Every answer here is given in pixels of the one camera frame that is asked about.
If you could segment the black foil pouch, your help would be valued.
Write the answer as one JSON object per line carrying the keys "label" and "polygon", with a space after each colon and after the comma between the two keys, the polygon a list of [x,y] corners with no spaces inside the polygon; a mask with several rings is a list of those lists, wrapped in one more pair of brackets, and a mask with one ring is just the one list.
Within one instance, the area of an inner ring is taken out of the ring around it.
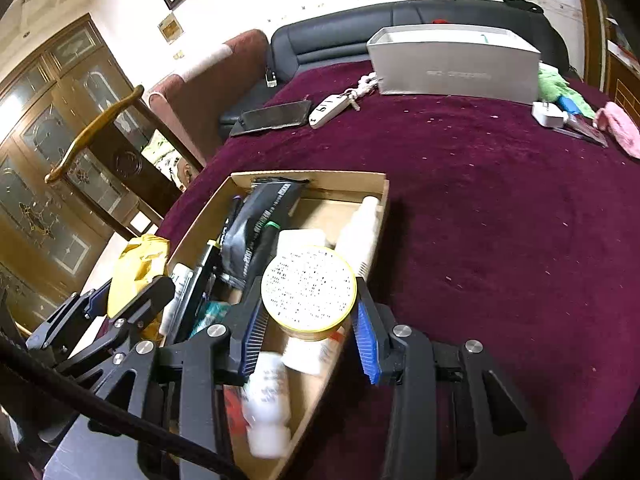
{"label": "black foil pouch", "polygon": [[280,229],[288,225],[290,211],[296,206],[309,180],[263,177],[252,182],[250,194],[224,231],[221,263],[224,272],[246,284],[254,253],[262,231],[269,222]]}

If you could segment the white power adapter in tray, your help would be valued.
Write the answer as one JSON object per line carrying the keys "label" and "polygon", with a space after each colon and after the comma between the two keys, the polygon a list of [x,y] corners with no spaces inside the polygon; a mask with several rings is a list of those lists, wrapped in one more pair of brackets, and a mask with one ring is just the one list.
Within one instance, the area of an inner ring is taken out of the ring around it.
{"label": "white power adapter in tray", "polygon": [[328,248],[326,233],[322,229],[288,229],[278,236],[276,256],[294,258]]}

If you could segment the black leather headboard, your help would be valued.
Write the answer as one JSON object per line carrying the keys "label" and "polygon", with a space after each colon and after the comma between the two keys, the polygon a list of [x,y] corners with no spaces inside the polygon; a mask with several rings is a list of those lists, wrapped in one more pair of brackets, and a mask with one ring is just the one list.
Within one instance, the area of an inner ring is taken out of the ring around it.
{"label": "black leather headboard", "polygon": [[266,53],[265,75],[221,114],[220,134],[240,128],[241,115],[267,105],[291,79],[313,68],[370,58],[368,42],[395,30],[443,27],[510,30],[540,52],[540,59],[574,77],[566,43],[537,3],[526,0],[406,0],[371,4],[279,27]]}

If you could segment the white charger plug on bed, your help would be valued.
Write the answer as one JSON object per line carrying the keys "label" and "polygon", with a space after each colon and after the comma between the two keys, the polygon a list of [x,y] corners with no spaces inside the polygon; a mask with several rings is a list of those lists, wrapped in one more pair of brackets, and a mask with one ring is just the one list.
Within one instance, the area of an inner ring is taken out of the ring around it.
{"label": "white charger plug on bed", "polygon": [[599,145],[601,148],[608,147],[604,134],[594,128],[582,115],[570,114],[552,103],[533,102],[532,116],[542,128]]}

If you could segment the silver grey rectangular box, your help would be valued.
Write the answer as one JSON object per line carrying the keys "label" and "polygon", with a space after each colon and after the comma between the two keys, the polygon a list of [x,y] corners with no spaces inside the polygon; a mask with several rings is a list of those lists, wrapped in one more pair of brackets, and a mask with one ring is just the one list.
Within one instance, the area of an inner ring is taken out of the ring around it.
{"label": "silver grey rectangular box", "polygon": [[541,53],[509,29],[458,24],[383,27],[367,42],[383,94],[538,99]]}

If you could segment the white bottle green leaf label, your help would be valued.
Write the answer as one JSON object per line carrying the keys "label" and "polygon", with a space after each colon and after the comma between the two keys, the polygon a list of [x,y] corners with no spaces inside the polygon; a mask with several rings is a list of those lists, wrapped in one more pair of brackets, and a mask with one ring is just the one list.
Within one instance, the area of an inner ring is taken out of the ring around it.
{"label": "white bottle green leaf label", "polygon": [[172,298],[163,308],[160,328],[158,329],[158,332],[162,336],[168,335],[172,321],[174,320],[178,307],[186,294],[186,290],[188,289],[192,276],[193,270],[182,263],[177,263],[172,269],[170,278],[175,285],[175,293],[174,298]]}

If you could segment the wooden chair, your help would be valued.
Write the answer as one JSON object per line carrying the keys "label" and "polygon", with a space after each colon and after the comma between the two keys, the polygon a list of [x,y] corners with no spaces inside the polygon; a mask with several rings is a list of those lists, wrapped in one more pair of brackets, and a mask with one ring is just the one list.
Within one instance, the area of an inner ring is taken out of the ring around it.
{"label": "wooden chair", "polygon": [[58,166],[52,168],[44,177],[48,185],[62,181],[73,191],[81,203],[85,204],[100,220],[125,240],[131,240],[137,233],[130,230],[107,212],[93,198],[82,192],[70,178],[70,172],[79,156],[90,152],[98,161],[128,190],[137,196],[142,204],[148,206],[154,214],[163,217],[178,200],[181,191],[172,181],[156,169],[115,127],[115,119],[132,107],[137,110],[154,130],[159,131],[168,143],[186,160],[190,168],[199,174],[204,166],[196,156],[181,142],[142,100],[144,88],[141,84],[134,87],[129,96],[122,99],[89,122],[75,136],[70,147]]}

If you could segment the black smartphone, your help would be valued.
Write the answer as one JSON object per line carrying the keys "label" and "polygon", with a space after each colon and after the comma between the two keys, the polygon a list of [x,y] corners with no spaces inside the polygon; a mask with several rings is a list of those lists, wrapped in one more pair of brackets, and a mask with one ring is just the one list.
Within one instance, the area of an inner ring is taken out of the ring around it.
{"label": "black smartphone", "polygon": [[280,130],[303,126],[308,122],[311,100],[301,100],[280,105],[248,110],[229,132],[230,138],[244,134],[258,134],[270,130]]}

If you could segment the black marker yellow cap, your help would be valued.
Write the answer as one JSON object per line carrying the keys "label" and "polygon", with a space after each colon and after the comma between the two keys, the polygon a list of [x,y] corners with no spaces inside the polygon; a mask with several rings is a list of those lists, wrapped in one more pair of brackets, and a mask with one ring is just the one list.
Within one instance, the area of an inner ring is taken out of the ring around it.
{"label": "black marker yellow cap", "polygon": [[206,300],[208,283],[216,275],[219,265],[220,249],[214,240],[209,240],[179,302],[166,336],[166,346],[178,344],[178,342],[183,342],[190,337],[198,317],[198,310]]}

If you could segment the teal tissue pack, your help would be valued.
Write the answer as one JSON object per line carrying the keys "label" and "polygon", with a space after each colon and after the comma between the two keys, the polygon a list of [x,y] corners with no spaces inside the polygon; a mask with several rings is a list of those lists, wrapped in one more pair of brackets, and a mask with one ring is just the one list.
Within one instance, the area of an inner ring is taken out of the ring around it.
{"label": "teal tissue pack", "polygon": [[231,304],[228,302],[208,300],[206,304],[203,304],[198,309],[198,314],[196,315],[190,336],[193,337],[212,324],[220,323],[230,308]]}

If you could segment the small gold wall plaque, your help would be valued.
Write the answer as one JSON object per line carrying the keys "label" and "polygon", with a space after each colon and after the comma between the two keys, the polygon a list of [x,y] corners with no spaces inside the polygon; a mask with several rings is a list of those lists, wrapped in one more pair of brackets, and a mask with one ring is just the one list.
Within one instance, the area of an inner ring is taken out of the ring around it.
{"label": "small gold wall plaque", "polygon": [[158,30],[168,44],[172,44],[183,34],[183,28],[173,13],[169,13],[158,24]]}

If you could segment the brown cardboard tray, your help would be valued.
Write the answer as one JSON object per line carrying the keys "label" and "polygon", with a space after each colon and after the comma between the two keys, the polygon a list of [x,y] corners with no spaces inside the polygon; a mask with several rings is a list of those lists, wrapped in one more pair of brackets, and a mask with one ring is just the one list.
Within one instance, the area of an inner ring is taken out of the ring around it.
{"label": "brown cardboard tray", "polygon": [[280,478],[314,418],[389,187],[377,172],[236,172],[172,254],[191,277],[153,375],[178,434],[241,478]]}

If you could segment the wooden side cabinet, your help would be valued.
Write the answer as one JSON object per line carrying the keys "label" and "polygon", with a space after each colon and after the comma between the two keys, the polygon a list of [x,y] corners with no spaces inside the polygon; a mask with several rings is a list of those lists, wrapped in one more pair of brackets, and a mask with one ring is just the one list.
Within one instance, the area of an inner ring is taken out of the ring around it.
{"label": "wooden side cabinet", "polygon": [[582,81],[639,125],[639,59],[604,0],[580,0],[585,61]]}

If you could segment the yellow foil snack packet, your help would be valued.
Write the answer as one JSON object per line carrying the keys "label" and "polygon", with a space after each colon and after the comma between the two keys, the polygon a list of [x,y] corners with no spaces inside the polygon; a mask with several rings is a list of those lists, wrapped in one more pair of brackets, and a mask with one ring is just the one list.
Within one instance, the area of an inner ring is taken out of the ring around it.
{"label": "yellow foil snack packet", "polygon": [[169,240],[154,234],[132,238],[120,254],[107,297],[106,314],[119,312],[156,276],[166,273]]}

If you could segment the round yellow-rimmed tin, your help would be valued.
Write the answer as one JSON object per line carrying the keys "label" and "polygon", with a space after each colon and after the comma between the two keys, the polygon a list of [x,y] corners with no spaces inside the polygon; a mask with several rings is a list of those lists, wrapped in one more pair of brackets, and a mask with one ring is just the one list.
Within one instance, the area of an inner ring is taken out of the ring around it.
{"label": "round yellow-rimmed tin", "polygon": [[303,340],[322,340],[334,333],[356,297],[356,275],[329,248],[294,258],[275,256],[262,276],[268,314],[285,333]]}

